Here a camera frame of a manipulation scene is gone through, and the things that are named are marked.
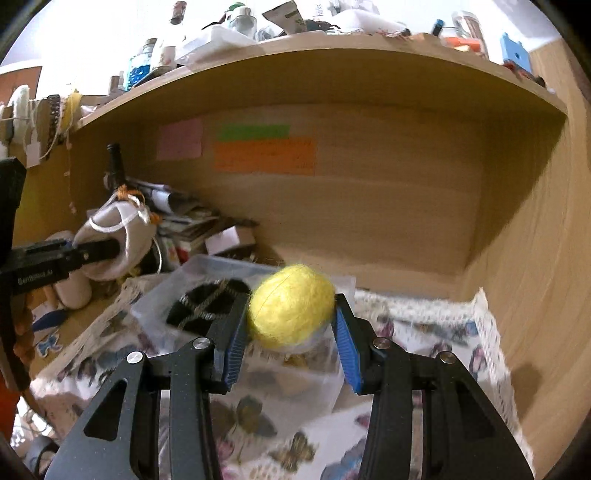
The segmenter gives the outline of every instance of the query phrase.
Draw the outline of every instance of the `shelf board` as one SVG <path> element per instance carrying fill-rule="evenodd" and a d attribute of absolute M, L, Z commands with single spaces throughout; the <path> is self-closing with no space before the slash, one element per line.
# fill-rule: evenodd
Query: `shelf board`
<path fill-rule="evenodd" d="M 178 68 L 97 109 L 94 122 L 164 122 L 260 105 L 364 103 L 444 111 L 480 119 L 521 113 L 559 115 L 564 103 L 545 88 L 431 35 L 385 38 L 283 37 L 228 50 Z"/>

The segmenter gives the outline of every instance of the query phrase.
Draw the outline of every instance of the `wool ball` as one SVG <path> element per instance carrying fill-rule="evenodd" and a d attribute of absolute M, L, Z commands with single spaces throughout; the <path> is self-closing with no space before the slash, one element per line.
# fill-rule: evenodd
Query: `wool ball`
<path fill-rule="evenodd" d="M 335 288 L 307 265 L 291 265 L 268 277 L 248 306 L 251 335 L 270 349 L 307 340 L 333 316 Z"/>

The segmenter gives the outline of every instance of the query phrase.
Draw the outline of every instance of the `green sticky note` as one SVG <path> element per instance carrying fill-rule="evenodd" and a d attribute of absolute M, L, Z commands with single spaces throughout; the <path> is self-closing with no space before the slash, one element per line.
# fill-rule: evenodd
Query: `green sticky note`
<path fill-rule="evenodd" d="M 240 140 L 265 140 L 267 138 L 288 138 L 289 125 L 224 125 L 217 133 L 219 142 L 235 142 Z"/>

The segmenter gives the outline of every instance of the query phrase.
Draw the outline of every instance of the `blue gripper pad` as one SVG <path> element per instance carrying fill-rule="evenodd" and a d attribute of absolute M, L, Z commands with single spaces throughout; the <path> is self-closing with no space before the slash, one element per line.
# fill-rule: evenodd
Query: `blue gripper pad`
<path fill-rule="evenodd" d="M 234 331 L 224 357 L 223 382 L 228 386 L 228 389 L 232 388 L 233 384 L 238 380 L 247 343 L 248 332 L 246 331 L 246 316 L 244 315 Z"/>
<path fill-rule="evenodd" d="M 345 378 L 347 383 L 351 385 L 353 391 L 360 394 L 363 389 L 363 378 L 361 374 L 361 358 L 355 341 L 353 340 L 352 332 L 345 319 L 347 312 L 337 306 L 335 309 L 335 319 L 333 321 L 333 332 L 335 334 L 336 347 L 339 351 L 340 362 L 343 365 Z"/>

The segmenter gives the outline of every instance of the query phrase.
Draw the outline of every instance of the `clear plastic box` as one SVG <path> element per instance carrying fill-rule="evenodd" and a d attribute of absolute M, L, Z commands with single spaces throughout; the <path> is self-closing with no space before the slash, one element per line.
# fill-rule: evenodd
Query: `clear plastic box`
<path fill-rule="evenodd" d="M 184 293 L 196 286 L 224 278 L 238 278 L 255 290 L 269 275 L 279 270 L 268 265 L 230 260 L 208 255 L 195 255 L 168 279 L 151 290 L 132 306 L 131 313 L 138 319 L 146 335 L 162 352 L 173 352 L 194 338 L 166 324 L 168 313 Z M 355 277 L 329 277 L 338 293 L 344 293 L 353 304 Z"/>
<path fill-rule="evenodd" d="M 223 278 L 239 278 L 251 290 L 257 288 L 278 268 L 208 255 L 195 255 L 168 279 L 151 290 L 132 306 L 144 332 L 162 353 L 175 351 L 194 335 L 166 324 L 173 303 L 199 284 Z M 335 290 L 344 293 L 352 305 L 355 298 L 354 277 L 329 277 Z M 293 435 L 290 425 L 303 424 L 330 413 L 344 382 L 344 374 L 331 328 L 308 352 L 289 355 L 263 349 L 251 342 L 244 355 L 240 377 L 226 400 L 252 395 L 295 415 L 279 434 Z"/>

